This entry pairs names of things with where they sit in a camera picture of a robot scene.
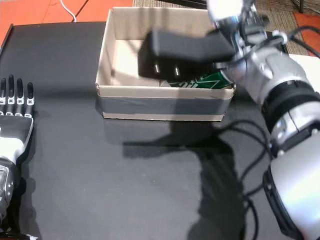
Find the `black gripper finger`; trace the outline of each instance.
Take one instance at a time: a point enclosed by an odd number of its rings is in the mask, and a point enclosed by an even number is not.
[[[8,95],[8,104],[6,108],[5,115],[13,116],[14,115],[14,108],[15,108],[15,80],[14,76],[10,75],[8,78],[8,88],[9,88],[9,95]]]
[[[0,84],[0,116],[4,115],[6,112],[6,82],[5,78],[2,78]]]
[[[21,78],[18,78],[16,80],[16,90],[17,90],[17,99],[16,99],[15,115],[23,117],[24,106],[25,106],[25,96],[24,96],[24,86]]]
[[[24,116],[27,118],[32,118],[34,114],[35,106],[35,93],[34,86],[31,82],[27,85],[27,99],[26,99],[26,109]]]

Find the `table surface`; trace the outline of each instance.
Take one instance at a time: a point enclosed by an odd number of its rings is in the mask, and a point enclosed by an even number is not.
[[[241,183],[262,147],[215,129],[249,119],[267,131],[257,106],[239,90],[223,123],[103,119],[95,77],[104,26],[17,26],[1,56],[0,77],[32,81],[36,94],[21,230],[44,240],[235,240],[246,224],[251,239],[239,194],[261,183],[268,159]],[[264,193],[253,200],[258,239],[287,239]]]

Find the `gray tape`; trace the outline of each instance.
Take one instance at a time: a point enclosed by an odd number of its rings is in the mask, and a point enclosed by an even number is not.
[[[230,99],[186,99],[148,97],[99,97],[108,114],[223,115]]]

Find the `cardboard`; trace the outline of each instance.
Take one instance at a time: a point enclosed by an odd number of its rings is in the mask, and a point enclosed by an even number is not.
[[[137,55],[152,27],[203,37],[213,29],[206,10],[115,7],[105,26],[96,90],[102,115],[112,119],[221,121],[234,90],[160,87],[138,74]]]

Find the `orange floor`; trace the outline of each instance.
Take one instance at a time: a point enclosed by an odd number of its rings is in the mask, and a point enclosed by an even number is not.
[[[320,28],[320,16],[311,16],[302,13],[294,13],[294,16],[299,27],[310,25],[316,28]],[[319,34],[313,31],[303,31],[302,37],[306,44],[317,50],[317,52],[320,52]]]
[[[86,0],[63,0],[74,14]],[[77,17],[78,22],[102,22],[112,7],[131,7],[133,0],[89,0]],[[6,0],[0,2],[0,43],[10,24],[45,24],[71,22],[72,16],[60,0]]]

